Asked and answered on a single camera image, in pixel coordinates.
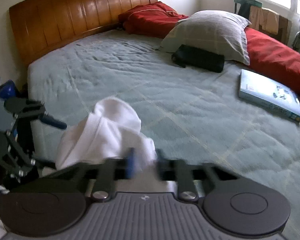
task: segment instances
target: wooden headboard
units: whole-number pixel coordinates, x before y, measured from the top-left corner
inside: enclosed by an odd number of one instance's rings
[[[16,44],[28,66],[48,52],[118,26],[118,15],[157,0],[25,0],[9,10]]]

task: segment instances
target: beige towel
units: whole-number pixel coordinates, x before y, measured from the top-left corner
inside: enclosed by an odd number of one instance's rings
[[[279,14],[268,8],[262,8],[263,24],[262,29],[269,33],[278,34]]]
[[[251,22],[249,27],[258,31],[259,25],[263,25],[262,8],[251,5],[249,21]]]
[[[249,27],[258,31],[261,25],[264,31],[277,35],[279,30],[279,16],[279,14],[268,8],[259,8],[252,5],[249,14],[249,21],[252,24]]]

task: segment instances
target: gray ribbed panel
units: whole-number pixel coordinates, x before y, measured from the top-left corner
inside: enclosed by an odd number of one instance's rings
[[[2,240],[31,240],[8,233]],[[238,240],[213,228],[196,205],[172,193],[118,193],[108,203],[95,203],[72,228],[40,240]],[[284,240],[275,235],[264,240]]]

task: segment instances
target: red pillow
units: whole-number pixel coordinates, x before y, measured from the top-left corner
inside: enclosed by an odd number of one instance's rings
[[[246,28],[250,68],[300,95],[300,54],[281,42]]]
[[[176,22],[188,16],[178,14],[170,6],[155,2],[138,5],[119,15],[128,33],[164,38],[176,25]]]

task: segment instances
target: crumpled white fabric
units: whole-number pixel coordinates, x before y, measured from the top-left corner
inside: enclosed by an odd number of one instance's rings
[[[94,112],[67,129],[58,146],[58,170],[78,162],[102,163],[111,157],[125,157],[135,149],[134,171],[130,180],[120,180],[117,191],[171,192],[174,183],[160,181],[155,169],[154,142],[141,130],[141,120],[135,110],[117,98],[105,98],[96,103]]]

